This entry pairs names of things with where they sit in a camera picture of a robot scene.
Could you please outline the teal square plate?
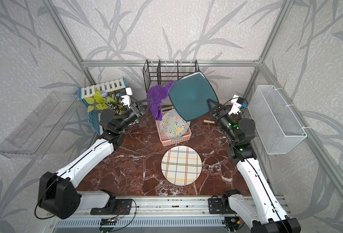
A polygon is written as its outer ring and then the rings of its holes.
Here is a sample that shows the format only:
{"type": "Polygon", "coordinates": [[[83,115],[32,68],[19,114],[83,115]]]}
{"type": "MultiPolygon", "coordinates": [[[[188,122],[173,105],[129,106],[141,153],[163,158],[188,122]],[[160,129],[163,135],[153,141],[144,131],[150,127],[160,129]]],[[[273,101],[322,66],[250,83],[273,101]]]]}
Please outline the teal square plate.
{"type": "Polygon", "coordinates": [[[208,113],[207,100],[219,101],[208,79],[200,71],[176,81],[168,95],[174,109],[185,121],[198,119],[208,113]]]}

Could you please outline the clear plastic wall shelf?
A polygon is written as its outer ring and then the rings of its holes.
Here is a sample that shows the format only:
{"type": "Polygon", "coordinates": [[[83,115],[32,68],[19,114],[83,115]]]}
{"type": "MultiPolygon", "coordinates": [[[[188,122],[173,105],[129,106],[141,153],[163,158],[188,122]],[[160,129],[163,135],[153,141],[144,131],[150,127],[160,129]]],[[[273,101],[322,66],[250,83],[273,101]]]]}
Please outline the clear plastic wall shelf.
{"type": "Polygon", "coordinates": [[[0,144],[0,154],[10,159],[42,159],[80,105],[77,95],[51,92],[0,144]]]}

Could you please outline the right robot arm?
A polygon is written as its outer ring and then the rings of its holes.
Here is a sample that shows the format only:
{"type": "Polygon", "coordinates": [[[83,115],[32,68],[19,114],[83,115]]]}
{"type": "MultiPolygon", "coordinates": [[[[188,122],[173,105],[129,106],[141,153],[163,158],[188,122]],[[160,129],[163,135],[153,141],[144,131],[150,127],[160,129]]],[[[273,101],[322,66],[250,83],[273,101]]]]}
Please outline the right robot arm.
{"type": "Polygon", "coordinates": [[[250,141],[255,137],[255,122],[249,118],[234,121],[223,104],[208,99],[209,113],[225,134],[232,159],[243,176],[255,206],[238,191],[229,191],[227,206],[236,212],[252,233],[299,233],[301,226],[278,202],[261,170],[250,141]]]}

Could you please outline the white mesh wall basket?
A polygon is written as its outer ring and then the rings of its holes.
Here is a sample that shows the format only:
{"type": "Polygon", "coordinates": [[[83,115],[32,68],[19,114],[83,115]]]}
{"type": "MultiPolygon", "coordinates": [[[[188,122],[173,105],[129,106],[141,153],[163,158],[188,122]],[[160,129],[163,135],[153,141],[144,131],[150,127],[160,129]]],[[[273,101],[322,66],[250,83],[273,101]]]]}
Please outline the white mesh wall basket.
{"type": "Polygon", "coordinates": [[[307,133],[279,90],[273,85],[258,85],[249,103],[249,113],[267,154],[287,154],[307,133]]]}

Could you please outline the purple microfiber cloth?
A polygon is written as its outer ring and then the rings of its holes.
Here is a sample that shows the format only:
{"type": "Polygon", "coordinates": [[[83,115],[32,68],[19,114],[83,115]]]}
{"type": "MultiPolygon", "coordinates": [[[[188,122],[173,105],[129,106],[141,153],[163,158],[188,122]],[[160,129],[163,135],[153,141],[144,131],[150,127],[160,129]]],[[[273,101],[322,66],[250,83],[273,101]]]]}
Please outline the purple microfiber cloth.
{"type": "Polygon", "coordinates": [[[169,92],[176,81],[172,81],[166,86],[157,85],[149,89],[147,99],[153,98],[153,103],[148,102],[150,111],[157,121],[161,121],[163,117],[161,104],[169,96],[169,92]]]}

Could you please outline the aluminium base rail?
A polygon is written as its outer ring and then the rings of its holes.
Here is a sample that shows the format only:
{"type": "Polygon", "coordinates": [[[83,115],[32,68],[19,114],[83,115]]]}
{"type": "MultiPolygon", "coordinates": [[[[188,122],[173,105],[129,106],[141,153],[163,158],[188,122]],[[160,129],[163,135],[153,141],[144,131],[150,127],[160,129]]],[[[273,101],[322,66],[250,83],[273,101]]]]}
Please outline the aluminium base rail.
{"type": "Polygon", "coordinates": [[[233,194],[229,197],[132,197],[118,198],[109,208],[80,210],[69,218],[45,220],[41,233],[125,233],[250,231],[261,223],[292,218],[284,197],[257,201],[233,194]]]}

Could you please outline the colourful squiggle pattern plate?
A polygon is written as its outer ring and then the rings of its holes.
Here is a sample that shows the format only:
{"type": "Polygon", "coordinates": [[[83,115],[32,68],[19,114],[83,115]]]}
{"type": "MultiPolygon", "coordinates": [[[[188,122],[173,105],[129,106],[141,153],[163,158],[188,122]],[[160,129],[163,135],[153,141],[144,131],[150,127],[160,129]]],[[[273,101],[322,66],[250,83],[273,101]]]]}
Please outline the colourful squiggle pattern plate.
{"type": "Polygon", "coordinates": [[[167,111],[159,123],[161,136],[165,139],[183,136],[189,126],[190,121],[185,121],[175,109],[167,111]]]}

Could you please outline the pink perforated plastic basket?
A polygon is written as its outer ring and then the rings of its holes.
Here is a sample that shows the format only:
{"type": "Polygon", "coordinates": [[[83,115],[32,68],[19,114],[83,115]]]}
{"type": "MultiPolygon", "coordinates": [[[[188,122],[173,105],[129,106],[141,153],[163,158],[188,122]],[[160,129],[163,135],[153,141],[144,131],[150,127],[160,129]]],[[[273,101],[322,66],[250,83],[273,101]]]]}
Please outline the pink perforated plastic basket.
{"type": "Polygon", "coordinates": [[[190,137],[192,135],[190,128],[187,130],[187,132],[183,136],[173,138],[173,139],[165,139],[164,137],[161,136],[160,129],[159,129],[159,123],[160,123],[160,121],[156,121],[156,127],[157,127],[157,131],[158,131],[160,141],[164,147],[190,140],[190,137]]]}

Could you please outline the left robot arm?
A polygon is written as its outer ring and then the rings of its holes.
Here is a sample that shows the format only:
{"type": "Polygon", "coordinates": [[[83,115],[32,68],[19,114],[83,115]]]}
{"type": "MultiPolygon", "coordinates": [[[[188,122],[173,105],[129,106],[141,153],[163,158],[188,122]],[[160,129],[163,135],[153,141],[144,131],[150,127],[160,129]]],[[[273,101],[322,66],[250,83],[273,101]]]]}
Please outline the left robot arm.
{"type": "Polygon", "coordinates": [[[76,188],[93,168],[121,146],[125,130],[146,114],[153,102],[152,98],[134,101],[122,115],[112,109],[103,110],[99,124],[104,131],[95,143],[65,167],[55,173],[46,172],[40,178],[36,207],[60,219],[67,219],[80,210],[109,208],[111,194],[108,192],[79,192],[76,188]]]}

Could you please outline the potted plant variegated leaves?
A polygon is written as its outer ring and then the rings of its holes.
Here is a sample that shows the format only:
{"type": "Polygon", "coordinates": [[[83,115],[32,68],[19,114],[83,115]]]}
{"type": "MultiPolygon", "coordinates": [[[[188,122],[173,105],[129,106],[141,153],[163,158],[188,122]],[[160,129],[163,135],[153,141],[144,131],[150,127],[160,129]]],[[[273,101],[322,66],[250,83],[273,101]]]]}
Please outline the potted plant variegated leaves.
{"type": "Polygon", "coordinates": [[[87,112],[103,111],[106,109],[113,110],[116,114],[122,115],[125,112],[125,107],[120,103],[120,91],[105,92],[94,90],[94,95],[86,97],[83,100],[89,105],[87,112]]]}

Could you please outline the white plaid striped round plate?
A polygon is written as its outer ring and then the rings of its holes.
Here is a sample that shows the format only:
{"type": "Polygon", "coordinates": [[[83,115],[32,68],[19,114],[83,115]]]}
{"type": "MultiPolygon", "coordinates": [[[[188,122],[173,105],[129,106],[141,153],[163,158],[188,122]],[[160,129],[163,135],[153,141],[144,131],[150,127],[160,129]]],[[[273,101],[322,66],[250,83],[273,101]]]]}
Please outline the white plaid striped round plate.
{"type": "Polygon", "coordinates": [[[161,160],[161,171],[172,184],[186,186],[194,183],[202,171],[200,155],[187,146],[176,146],[168,150],[161,160]]]}

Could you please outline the blue white slatted crate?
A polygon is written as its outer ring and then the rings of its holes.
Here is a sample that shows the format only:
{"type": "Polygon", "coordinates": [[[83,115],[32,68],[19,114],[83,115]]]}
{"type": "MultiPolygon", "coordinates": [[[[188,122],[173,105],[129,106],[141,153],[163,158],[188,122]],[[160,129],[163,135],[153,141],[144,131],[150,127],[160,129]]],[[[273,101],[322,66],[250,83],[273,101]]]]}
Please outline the blue white slatted crate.
{"type": "Polygon", "coordinates": [[[125,112],[125,107],[131,102],[133,91],[127,86],[125,78],[100,83],[87,87],[79,87],[77,94],[87,108],[89,124],[98,135],[103,133],[99,121],[104,110],[111,109],[117,115],[125,112]]]}

